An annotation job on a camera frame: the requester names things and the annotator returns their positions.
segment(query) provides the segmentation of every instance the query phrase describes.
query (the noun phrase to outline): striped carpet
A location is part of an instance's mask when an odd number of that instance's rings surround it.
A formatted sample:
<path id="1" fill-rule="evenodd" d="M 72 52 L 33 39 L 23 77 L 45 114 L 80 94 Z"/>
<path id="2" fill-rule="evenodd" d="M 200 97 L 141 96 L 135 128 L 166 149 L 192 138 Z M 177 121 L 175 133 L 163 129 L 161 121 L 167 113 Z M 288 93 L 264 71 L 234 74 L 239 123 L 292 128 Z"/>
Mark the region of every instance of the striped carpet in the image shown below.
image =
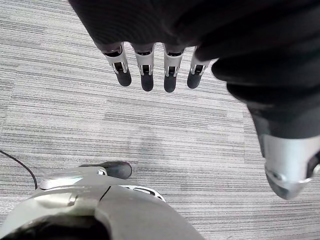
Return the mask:
<path id="1" fill-rule="evenodd" d="M 246 106 L 207 69 L 187 87 L 185 51 L 174 93 L 121 87 L 66 0 L 0 0 L 0 149 L 44 173 L 122 160 L 208 240 L 317 240 L 320 178 L 292 201 L 269 188 Z M 33 191 L 28 172 L 0 155 L 0 222 Z"/>

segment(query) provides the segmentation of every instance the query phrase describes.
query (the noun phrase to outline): black sleeve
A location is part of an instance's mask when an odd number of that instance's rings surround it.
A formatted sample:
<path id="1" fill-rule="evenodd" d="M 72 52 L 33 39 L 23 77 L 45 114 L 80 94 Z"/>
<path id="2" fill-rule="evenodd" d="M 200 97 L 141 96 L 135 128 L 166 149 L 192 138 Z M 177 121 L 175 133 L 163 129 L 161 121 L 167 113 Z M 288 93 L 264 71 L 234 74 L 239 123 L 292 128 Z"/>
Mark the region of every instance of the black sleeve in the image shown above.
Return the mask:
<path id="1" fill-rule="evenodd" d="M 199 45 L 258 135 L 320 134 L 318 0 L 69 0 L 96 44 Z"/>

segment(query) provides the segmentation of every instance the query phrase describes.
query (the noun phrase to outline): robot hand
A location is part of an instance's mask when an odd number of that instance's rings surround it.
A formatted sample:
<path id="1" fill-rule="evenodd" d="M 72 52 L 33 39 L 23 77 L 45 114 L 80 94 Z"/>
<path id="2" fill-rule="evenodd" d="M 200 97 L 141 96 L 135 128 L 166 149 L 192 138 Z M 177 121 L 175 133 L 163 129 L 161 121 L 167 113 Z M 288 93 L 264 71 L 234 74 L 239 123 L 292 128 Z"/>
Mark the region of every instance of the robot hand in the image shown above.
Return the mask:
<path id="1" fill-rule="evenodd" d="M 295 197 L 320 163 L 320 2 L 315 0 L 69 0 L 119 83 L 131 83 L 123 42 L 153 88 L 154 43 L 164 44 L 173 92 L 185 47 L 197 46 L 187 80 L 213 74 L 246 103 L 273 191 Z"/>

